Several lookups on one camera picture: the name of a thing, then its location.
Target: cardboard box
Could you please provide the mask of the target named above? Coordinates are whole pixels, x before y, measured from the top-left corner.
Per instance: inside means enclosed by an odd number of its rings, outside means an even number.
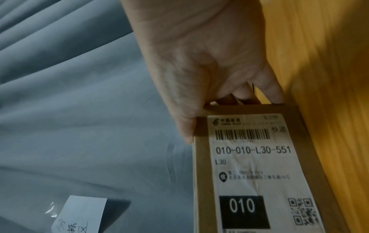
[[[301,119],[299,110],[295,106],[285,105],[247,105],[247,106],[211,106],[205,109],[198,118],[193,144],[193,166],[194,166],[194,221],[195,232],[216,233],[218,232],[216,216],[216,199],[214,197],[213,170],[210,155],[208,137],[208,116],[213,115],[245,115],[245,114],[282,114],[286,122],[289,135],[292,139],[298,161],[302,172],[310,187],[315,200],[316,208],[320,213],[325,231],[327,233],[348,233],[345,220],[337,204],[335,196],[329,186],[328,180],[323,172],[315,149],[309,138],[305,125]],[[320,232],[314,228],[303,228],[296,226],[295,232]],[[273,231],[270,225],[267,232]],[[262,232],[261,230],[247,229],[244,232]]]

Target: hand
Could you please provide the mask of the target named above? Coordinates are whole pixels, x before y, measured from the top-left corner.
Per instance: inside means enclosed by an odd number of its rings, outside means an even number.
[[[150,75],[187,143],[206,103],[270,102],[283,91],[265,52],[258,0],[122,0]]]

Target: package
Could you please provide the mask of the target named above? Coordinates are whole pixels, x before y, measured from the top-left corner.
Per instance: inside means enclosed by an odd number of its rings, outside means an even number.
[[[347,233],[299,110],[211,106],[193,144],[197,233]]]

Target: white label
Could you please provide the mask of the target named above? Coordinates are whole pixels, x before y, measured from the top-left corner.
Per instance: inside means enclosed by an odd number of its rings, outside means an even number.
[[[107,198],[69,196],[51,227],[53,233],[98,233]]]
[[[209,116],[218,233],[324,233],[281,114]]]

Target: wrinkled fabric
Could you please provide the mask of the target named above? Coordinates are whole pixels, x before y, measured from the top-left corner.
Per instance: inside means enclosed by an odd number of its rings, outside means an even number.
[[[106,233],[192,233],[192,180],[118,0],[0,0],[1,231],[81,195],[128,203]]]

